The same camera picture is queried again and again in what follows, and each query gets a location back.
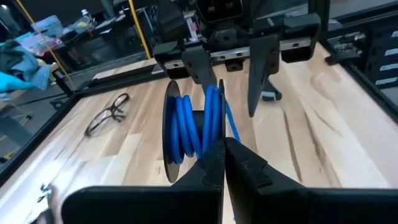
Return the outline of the black plastic wire spool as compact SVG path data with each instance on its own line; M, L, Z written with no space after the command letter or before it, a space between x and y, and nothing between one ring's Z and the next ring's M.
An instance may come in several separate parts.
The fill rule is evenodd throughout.
M185 157L203 157L211 143L224 139L226 117L231 114L224 81L211 84L204 93L202 110L194 110L188 95L181 95L176 81L169 82L162 114L162 153L166 176L177 180Z

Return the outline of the clear safety glasses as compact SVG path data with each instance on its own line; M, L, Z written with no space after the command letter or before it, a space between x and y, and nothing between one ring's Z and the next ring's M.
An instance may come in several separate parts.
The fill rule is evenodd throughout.
M91 137L95 131L104 124L107 120L121 122L126 118L125 111L123 110L131 97L128 93L120 94L109 107L100 111L89 123L85 129L85 136Z

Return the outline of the black utility knife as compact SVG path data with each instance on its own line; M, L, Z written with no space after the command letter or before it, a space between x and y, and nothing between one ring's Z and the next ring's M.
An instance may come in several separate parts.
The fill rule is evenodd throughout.
M261 91L261 98L263 101L279 101L282 99L282 93L273 86L270 80L268 80Z

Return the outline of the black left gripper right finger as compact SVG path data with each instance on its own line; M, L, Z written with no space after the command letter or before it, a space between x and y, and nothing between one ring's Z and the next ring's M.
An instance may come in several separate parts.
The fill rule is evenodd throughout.
M237 224L398 224L398 190L311 188L226 138L226 180Z

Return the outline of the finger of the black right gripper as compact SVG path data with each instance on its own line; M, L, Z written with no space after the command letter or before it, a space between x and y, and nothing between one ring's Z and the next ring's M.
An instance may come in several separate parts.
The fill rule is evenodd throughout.
M255 114L261 91L270 75L279 71L279 38L277 34L249 41L248 112Z
M201 85L204 93L211 84L216 84L210 54L201 45L189 47L182 52L182 61L193 81Z

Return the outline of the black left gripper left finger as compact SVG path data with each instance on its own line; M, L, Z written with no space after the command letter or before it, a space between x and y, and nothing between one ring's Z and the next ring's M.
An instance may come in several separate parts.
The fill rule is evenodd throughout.
M224 194L224 142L171 186L92 186L69 195L63 224L221 224Z

